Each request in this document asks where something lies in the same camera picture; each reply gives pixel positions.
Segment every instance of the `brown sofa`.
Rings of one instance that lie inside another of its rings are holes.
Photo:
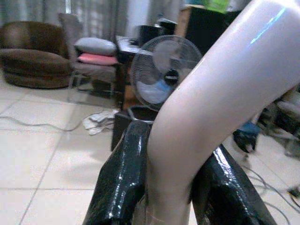
[[[0,61],[5,80],[31,88],[68,86],[71,67],[58,26],[11,22],[0,29]]]

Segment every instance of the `fan grille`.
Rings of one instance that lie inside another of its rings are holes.
[[[169,54],[164,55],[169,46],[173,46],[175,50],[170,50]],[[132,63],[130,79],[135,95],[144,105],[158,111],[176,88],[165,83],[165,72],[168,69],[176,70],[180,83],[201,58],[202,55],[196,46],[185,38],[166,35],[150,40],[142,46]]]

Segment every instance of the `curtain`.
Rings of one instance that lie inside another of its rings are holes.
[[[0,26],[12,21],[60,25],[58,13],[72,13],[83,24],[85,37],[113,40],[124,35],[128,0],[0,0]]]
[[[185,0],[151,0],[148,24],[154,25],[160,17],[177,22],[180,9],[184,6],[184,3]]]

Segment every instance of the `power cord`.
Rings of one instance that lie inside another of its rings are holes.
[[[86,119],[87,117],[92,116],[92,115],[94,115],[94,114],[97,114],[97,113],[93,113],[93,114],[91,114],[91,115],[88,115],[88,116],[86,116],[84,119]],[[25,123],[25,122],[23,122],[23,121],[17,120],[17,119],[14,118],[14,117],[11,117],[11,116],[0,116],[0,119],[3,119],[3,120],[11,120],[11,121],[13,121],[13,122],[16,123],[16,124],[19,124],[19,125],[25,126],[25,127],[51,127],[51,128],[56,129],[56,130],[63,131],[63,132],[72,132],[72,131],[78,129],[78,128],[80,127],[81,123],[82,123],[82,121],[80,121],[75,127],[71,128],[71,129],[63,129],[63,128],[57,127],[57,126],[55,126],[55,125],[53,125],[53,124],[50,124],[50,123],[40,123],[40,124],[30,124],[30,123]],[[111,122],[111,121],[105,121],[105,122],[103,122],[103,123],[100,125],[100,127],[108,126],[108,125],[111,125],[111,124],[113,124],[113,122]]]
[[[297,213],[300,214],[299,209],[297,209],[294,205],[292,205],[276,188],[274,188],[272,185],[268,184],[258,173],[256,173],[255,171],[251,170],[250,168],[248,168],[246,166],[243,166],[243,167],[248,169],[249,171],[253,172],[256,176],[259,177],[259,179],[258,179],[256,177],[249,176],[250,178],[257,180],[264,184],[264,186],[257,186],[257,187],[266,188],[266,189],[275,191],[289,206],[291,206]]]
[[[300,205],[295,201],[294,196],[291,193],[289,193],[289,195],[290,195],[292,202],[300,208]]]
[[[49,123],[40,123],[40,124],[30,124],[30,123],[24,123],[20,120],[17,120],[16,118],[14,117],[11,117],[11,116],[0,116],[0,119],[5,119],[5,120],[11,120],[13,121],[14,123],[16,124],[19,124],[21,126],[25,126],[25,127],[51,127],[51,128],[54,128],[54,129],[57,129],[57,130],[60,130],[60,131],[64,131],[64,132],[71,132],[71,131],[74,131],[76,129],[79,128],[79,126],[81,125],[81,121],[72,129],[62,129],[60,127],[57,127],[53,124],[49,124]]]
[[[266,205],[268,205],[268,206],[270,206],[270,207],[276,209],[276,210],[277,210],[277,211],[285,218],[285,220],[286,220],[286,222],[287,222],[287,225],[291,225],[291,222],[290,222],[289,218],[288,218],[288,217],[286,216],[286,214],[285,214],[283,211],[281,211],[278,207],[276,207],[275,205],[272,205],[272,204],[270,204],[270,203],[268,203],[268,202],[263,202],[263,203],[265,203]]]

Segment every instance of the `blue object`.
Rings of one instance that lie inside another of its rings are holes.
[[[203,5],[203,0],[188,0],[186,2],[191,5]]]
[[[259,132],[261,131],[260,128],[251,121],[246,122],[244,125],[238,128],[238,130],[254,135],[259,134]]]

